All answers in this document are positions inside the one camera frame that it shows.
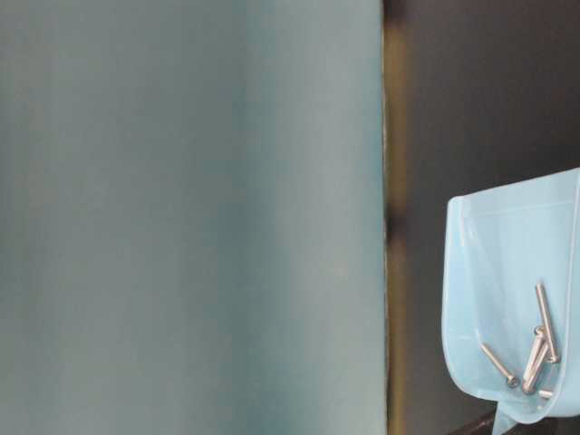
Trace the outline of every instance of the dark wall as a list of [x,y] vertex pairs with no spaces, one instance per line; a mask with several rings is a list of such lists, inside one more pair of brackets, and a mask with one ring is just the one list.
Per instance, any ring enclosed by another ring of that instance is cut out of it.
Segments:
[[[447,201],[580,166],[580,3],[388,2],[390,435],[493,408],[440,344]],[[578,433],[575,420],[558,433]]]

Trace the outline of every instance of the dark gray background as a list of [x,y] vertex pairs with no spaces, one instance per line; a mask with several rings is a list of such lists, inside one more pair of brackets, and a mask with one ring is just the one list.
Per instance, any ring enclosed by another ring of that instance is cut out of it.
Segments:
[[[387,61],[406,72],[387,79],[390,127],[399,129],[390,131],[389,155],[405,165],[390,174],[389,194],[406,198],[389,210],[406,271],[393,290],[406,302],[398,307],[404,327],[393,328],[404,343],[391,340],[391,360],[403,354],[406,362],[402,379],[391,370],[390,382],[405,391],[394,418],[404,416],[408,434],[447,433],[493,407],[459,391],[443,360],[447,201],[580,166],[580,3],[395,1],[386,16],[387,38],[403,40]],[[401,264],[391,266],[389,282],[397,282]],[[579,430],[580,420],[566,420],[558,433]]]

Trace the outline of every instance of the silver bolt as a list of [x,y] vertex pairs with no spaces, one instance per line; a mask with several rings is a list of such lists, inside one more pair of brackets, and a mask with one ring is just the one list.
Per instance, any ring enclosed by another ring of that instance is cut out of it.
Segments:
[[536,284],[536,296],[537,303],[540,306],[540,314],[542,315],[542,324],[544,326],[544,332],[546,333],[548,349],[550,351],[547,361],[549,363],[558,363],[560,361],[560,355],[558,355],[556,350],[556,339],[554,337],[554,329],[552,327],[550,310],[548,309],[547,305],[546,289],[542,283]]
[[544,327],[537,326],[534,329],[534,334],[536,338],[534,339],[534,343],[532,344],[532,350],[529,353],[529,358],[527,359],[526,369],[524,370],[524,374],[522,375],[523,382],[529,380],[530,374],[532,372],[532,367],[536,362],[537,356],[542,348],[542,344],[544,344],[546,340],[546,336],[544,335]]
[[536,360],[534,361],[534,364],[532,365],[529,378],[522,382],[522,392],[525,394],[532,394],[534,392],[534,386],[536,385],[537,377],[542,371],[542,364],[544,364],[544,361],[546,360],[548,350],[549,345],[544,342],[540,348],[540,352],[537,355]]
[[542,399],[546,400],[552,399],[552,396],[554,395],[554,392],[550,390],[538,390],[537,393]]
[[508,368],[497,358],[485,343],[481,344],[481,350],[488,356],[489,360],[496,366],[496,369],[506,378],[506,384],[509,388],[516,388],[519,385],[519,379],[510,372]]

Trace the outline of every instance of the light blue plastic scoop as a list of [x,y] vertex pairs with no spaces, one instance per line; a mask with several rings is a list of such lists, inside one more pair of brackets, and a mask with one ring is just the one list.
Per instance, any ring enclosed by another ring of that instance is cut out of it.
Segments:
[[[580,414],[580,169],[453,198],[448,205],[442,339],[453,381],[498,402],[494,435],[517,422]],[[538,388],[510,389],[480,350],[487,343],[521,380],[543,282],[562,357],[546,363]]]

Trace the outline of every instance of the metal pin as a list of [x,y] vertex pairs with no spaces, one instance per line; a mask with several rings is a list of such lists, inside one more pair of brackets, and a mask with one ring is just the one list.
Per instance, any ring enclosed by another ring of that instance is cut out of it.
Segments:
[[552,396],[554,395],[554,392],[550,390],[538,390],[537,393],[542,399],[546,400],[552,399]]
[[554,329],[552,328],[552,319],[550,317],[550,311],[547,305],[546,299],[546,289],[542,283],[536,284],[536,296],[537,303],[540,305],[540,314],[542,315],[542,324],[544,326],[544,332],[546,334],[546,341],[550,354],[547,358],[549,363],[558,363],[560,361],[560,355],[558,355],[556,349],[556,339],[554,337]]
[[537,377],[540,372],[542,372],[542,365],[546,360],[547,353],[549,351],[549,345],[547,342],[542,344],[540,352],[532,365],[532,370],[530,371],[529,378],[522,382],[522,392],[525,394],[532,394],[534,392],[534,386],[536,385]]
[[485,355],[488,356],[489,360],[496,366],[496,369],[506,378],[506,384],[509,388],[516,388],[519,385],[519,379],[510,372],[508,368],[497,358],[497,356],[491,351],[489,346],[482,343],[481,350]]
[[532,350],[530,351],[529,358],[527,359],[526,369],[524,370],[524,374],[522,374],[523,382],[529,380],[529,376],[532,372],[532,367],[534,366],[536,358],[540,353],[542,344],[544,344],[546,340],[543,326],[536,327],[536,329],[534,329],[534,334],[536,335],[536,338],[534,339],[534,343],[532,344]]

